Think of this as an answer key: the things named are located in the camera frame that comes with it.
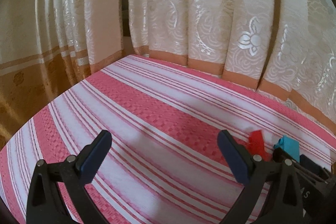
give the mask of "beige curtain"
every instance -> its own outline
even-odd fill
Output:
[[[149,54],[256,90],[336,133],[331,0],[129,0]]]
[[[0,149],[122,50],[121,0],[0,0]]]

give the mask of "blue block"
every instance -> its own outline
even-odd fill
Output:
[[[275,149],[278,147],[290,154],[297,162],[300,162],[300,148],[298,141],[295,141],[287,136],[283,136],[278,143],[274,145]]]

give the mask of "red block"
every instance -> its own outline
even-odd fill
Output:
[[[249,137],[247,150],[251,155],[260,155],[263,160],[267,160],[265,143],[261,130],[253,131]]]

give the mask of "table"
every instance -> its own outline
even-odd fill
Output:
[[[86,189],[110,223],[219,223],[242,190],[216,145],[224,128],[241,144],[261,129],[268,156],[286,134],[318,164],[330,169],[336,161],[335,136],[282,104],[195,70],[128,56],[57,97],[14,135],[0,152],[0,196],[25,223],[36,162],[77,155],[107,129],[112,147]]]

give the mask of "metal screw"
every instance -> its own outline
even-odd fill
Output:
[[[44,165],[44,160],[39,160],[39,161],[36,163],[36,165],[37,165],[38,167]]]
[[[67,162],[73,162],[75,161],[75,159],[76,159],[76,156],[70,155],[69,157],[67,157]]]
[[[291,166],[292,165],[292,161],[290,159],[285,159],[285,165]]]
[[[253,159],[257,162],[261,161],[263,158],[260,155],[254,155]]]

